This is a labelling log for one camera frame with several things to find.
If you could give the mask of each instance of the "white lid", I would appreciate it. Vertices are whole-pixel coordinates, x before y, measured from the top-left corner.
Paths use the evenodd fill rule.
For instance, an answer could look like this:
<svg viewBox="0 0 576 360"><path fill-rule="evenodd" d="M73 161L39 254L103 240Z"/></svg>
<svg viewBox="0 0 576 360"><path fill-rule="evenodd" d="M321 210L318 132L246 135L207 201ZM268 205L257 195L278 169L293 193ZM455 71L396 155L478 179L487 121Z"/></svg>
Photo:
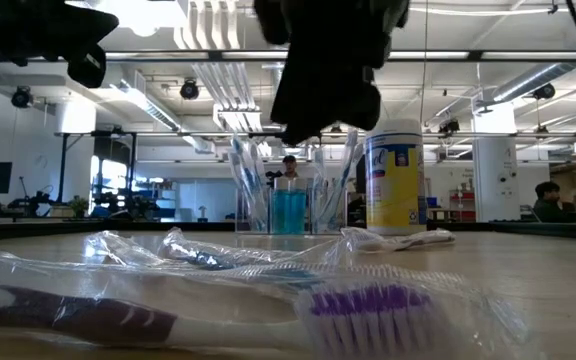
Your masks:
<svg viewBox="0 0 576 360"><path fill-rule="evenodd" d="M295 178L292 180L292 188L295 190L306 190L308 189L308 180L302 178Z"/></svg>
<svg viewBox="0 0 576 360"><path fill-rule="evenodd" d="M275 190L290 190L290 179L284 176L275 178Z"/></svg>

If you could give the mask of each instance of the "ceiling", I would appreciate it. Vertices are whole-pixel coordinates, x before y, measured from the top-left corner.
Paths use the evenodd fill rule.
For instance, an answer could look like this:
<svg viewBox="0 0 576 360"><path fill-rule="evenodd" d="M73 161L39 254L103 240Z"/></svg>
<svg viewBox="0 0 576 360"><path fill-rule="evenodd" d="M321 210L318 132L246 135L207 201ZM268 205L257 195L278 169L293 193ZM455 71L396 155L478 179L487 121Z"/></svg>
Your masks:
<svg viewBox="0 0 576 360"><path fill-rule="evenodd" d="M551 0L443 0L412 1L414 9L410 13L408 24L403 30L393 32L394 50L576 50L576 28L570 14L564 12L565 3L561 0L560 9L554 15L544 12L529 15L504 16L465 16L481 11L524 11L550 8ZM206 2L210 14L211 5ZM237 2L237 35L244 49L268 49L258 28L257 20L251 9L252 0ZM426 13L431 10L449 10L463 12L461 15L438 15ZM131 29L118 28L101 45L108 51L178 50L173 40L172 28L160 28L153 36L136 36ZM273 101L273 81L270 70L264 63L250 62L245 70L254 101L259 106L262 125L270 125L269 114ZM387 63L376 73L383 107L381 119L413 118L427 125L433 131L443 118L433 116L459 96L476 87L497 87L516 78L523 72L535 67L534 63ZM176 116L184 129L193 131L221 131L212 120L214 100L198 80L200 96L196 100L183 100L179 95L181 85L186 78L197 78L190 63L113 63L119 73L131 78L135 71L141 73L146 81L148 96L154 97L166 111ZM0 87L12 91L14 86L23 85L26 78L16 76L59 75L65 76L64 64L31 64L27 68L18 68L10 64L0 65ZM519 98L513 101L518 130L529 130L538 121L574 114L576 112L576 70L552 81L557 95L550 101L541 101L539 111L532 99ZM35 84L35 95L44 97L48 102L71 100L71 96L81 96L76 84L66 82L60 85ZM161 127L140 109L121 98L116 91L107 88L92 90L86 96L95 101L105 114L104 122L119 123L124 127L139 131L160 131ZM470 130L470 109L452 113L460 121L462 131ZM551 129L556 132L576 132L576 121L570 121ZM148 144L161 141L166 145L184 146L177 139L149 139ZM557 143L565 145L569 139Z"/></svg>

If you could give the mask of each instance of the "purple bristles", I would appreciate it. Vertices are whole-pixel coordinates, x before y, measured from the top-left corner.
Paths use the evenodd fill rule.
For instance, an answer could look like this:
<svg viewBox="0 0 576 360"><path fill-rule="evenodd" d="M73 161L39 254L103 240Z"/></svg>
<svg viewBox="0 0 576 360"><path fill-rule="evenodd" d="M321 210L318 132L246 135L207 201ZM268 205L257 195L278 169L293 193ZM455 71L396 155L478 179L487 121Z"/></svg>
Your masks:
<svg viewBox="0 0 576 360"><path fill-rule="evenodd" d="M401 285L376 284L347 292L323 290L312 294L313 315L350 315L424 306L430 297Z"/></svg>

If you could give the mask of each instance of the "desk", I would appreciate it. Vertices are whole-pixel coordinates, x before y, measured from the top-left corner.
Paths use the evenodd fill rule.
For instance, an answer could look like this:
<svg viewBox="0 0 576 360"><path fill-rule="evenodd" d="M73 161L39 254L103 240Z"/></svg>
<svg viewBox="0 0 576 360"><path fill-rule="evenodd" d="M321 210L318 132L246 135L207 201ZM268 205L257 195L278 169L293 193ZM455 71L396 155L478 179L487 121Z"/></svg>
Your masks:
<svg viewBox="0 0 576 360"><path fill-rule="evenodd" d="M156 243L162 233L124 233ZM189 239L232 246L233 234L186 233ZM551 360L576 359L576 239L499 233L457 233L454 246L434 246L362 257L416 270L460 273L492 288L524 315ZM0 240L0 250L21 257L81 261L85 234ZM241 246L264 246L244 240ZM99 349L25 339L1 339L0 359L294 359L273 351L199 355L183 351Z"/></svg>

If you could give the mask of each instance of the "disinfecting wipes container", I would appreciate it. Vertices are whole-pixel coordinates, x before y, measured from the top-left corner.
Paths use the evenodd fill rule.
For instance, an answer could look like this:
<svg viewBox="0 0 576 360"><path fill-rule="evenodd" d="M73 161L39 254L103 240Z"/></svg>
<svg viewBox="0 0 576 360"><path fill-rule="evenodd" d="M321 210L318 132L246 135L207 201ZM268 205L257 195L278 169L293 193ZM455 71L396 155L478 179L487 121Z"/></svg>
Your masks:
<svg viewBox="0 0 576 360"><path fill-rule="evenodd" d="M426 230L424 149L418 120L382 120L366 137L368 230L407 235Z"/></svg>

